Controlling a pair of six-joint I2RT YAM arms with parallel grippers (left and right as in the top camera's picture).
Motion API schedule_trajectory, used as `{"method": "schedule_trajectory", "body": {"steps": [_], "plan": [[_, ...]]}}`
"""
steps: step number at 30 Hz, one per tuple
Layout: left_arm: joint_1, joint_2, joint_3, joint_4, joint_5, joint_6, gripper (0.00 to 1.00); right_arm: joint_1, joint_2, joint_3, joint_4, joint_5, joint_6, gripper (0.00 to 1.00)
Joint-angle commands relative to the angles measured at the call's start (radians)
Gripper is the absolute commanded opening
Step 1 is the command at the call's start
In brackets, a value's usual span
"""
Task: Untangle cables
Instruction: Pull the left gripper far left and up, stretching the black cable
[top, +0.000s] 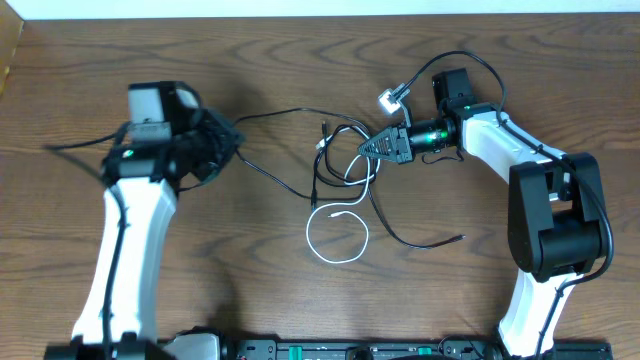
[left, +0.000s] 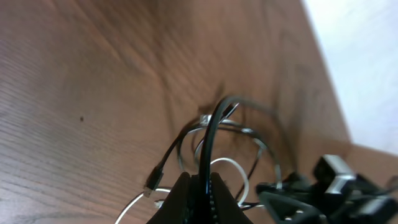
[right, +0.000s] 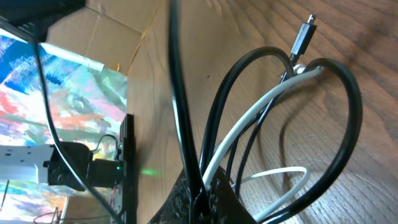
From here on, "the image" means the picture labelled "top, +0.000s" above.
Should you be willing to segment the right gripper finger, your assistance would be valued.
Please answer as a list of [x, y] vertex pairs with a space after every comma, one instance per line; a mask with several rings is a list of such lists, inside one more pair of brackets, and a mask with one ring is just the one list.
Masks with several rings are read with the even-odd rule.
[[359, 148], [358, 153], [362, 156], [366, 156], [372, 159], [379, 159], [379, 160], [385, 160], [390, 162], [398, 161], [398, 155], [394, 151], [376, 150], [373, 148]]
[[363, 142], [359, 151], [396, 151], [397, 150], [398, 129], [387, 127], [375, 136]]

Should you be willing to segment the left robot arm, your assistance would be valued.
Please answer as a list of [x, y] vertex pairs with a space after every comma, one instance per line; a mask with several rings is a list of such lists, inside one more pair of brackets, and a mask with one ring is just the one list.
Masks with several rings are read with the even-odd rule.
[[92, 286], [67, 345], [47, 359], [227, 359], [221, 335], [196, 327], [157, 335], [156, 296], [166, 235], [187, 175], [212, 182], [243, 135], [182, 81], [128, 88], [129, 120], [94, 172], [104, 186], [105, 222]]

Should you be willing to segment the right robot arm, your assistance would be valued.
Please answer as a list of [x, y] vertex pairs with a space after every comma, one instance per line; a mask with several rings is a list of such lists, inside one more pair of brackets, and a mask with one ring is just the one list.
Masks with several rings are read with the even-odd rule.
[[379, 97], [403, 122], [362, 143], [361, 155], [398, 164], [447, 147], [475, 156], [509, 186], [508, 245], [519, 271], [498, 325], [493, 356], [540, 359], [554, 352], [553, 332], [573, 288], [608, 269], [613, 236], [597, 160], [548, 147], [493, 103], [480, 103], [465, 69], [432, 78], [438, 115], [415, 121], [400, 85]]

